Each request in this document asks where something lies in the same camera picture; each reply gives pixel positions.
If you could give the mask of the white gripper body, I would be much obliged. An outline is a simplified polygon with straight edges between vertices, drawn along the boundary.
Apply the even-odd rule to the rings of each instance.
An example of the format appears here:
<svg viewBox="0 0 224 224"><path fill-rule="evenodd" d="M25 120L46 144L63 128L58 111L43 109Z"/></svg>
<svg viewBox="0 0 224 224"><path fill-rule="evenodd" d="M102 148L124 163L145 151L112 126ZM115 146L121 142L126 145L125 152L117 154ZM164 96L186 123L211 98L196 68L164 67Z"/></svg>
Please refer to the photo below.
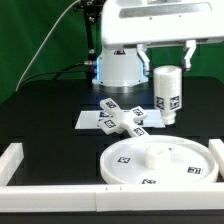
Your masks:
<svg viewBox="0 0 224 224"><path fill-rule="evenodd" d="M224 0L106 0L101 41L108 49L224 40Z"/></svg>

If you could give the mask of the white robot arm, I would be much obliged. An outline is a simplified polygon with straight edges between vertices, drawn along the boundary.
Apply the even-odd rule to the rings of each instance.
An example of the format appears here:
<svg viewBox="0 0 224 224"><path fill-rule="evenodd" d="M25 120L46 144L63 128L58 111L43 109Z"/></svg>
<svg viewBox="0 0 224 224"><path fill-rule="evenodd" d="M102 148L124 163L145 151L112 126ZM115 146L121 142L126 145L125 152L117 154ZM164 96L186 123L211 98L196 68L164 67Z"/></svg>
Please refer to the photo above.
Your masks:
<svg viewBox="0 0 224 224"><path fill-rule="evenodd" d="M183 68L199 44L224 41L224 0L106 0L101 14L102 52L96 88L129 92L148 82L146 50L182 46Z"/></svg>

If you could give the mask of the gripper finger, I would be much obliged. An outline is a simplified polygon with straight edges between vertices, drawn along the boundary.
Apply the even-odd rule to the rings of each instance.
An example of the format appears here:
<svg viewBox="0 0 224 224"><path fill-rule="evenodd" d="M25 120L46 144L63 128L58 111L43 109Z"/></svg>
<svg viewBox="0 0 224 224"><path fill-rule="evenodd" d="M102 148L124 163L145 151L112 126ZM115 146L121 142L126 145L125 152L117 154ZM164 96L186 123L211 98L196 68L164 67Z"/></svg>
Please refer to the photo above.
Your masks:
<svg viewBox="0 0 224 224"><path fill-rule="evenodd" d="M182 69L189 71L191 69L191 58L196 50L197 44L195 40L186 40L183 42L184 57L181 61Z"/></svg>
<svg viewBox="0 0 224 224"><path fill-rule="evenodd" d="M143 63L143 70L145 75L150 74L150 59L146 54L146 46L144 44L137 45L137 55Z"/></svg>

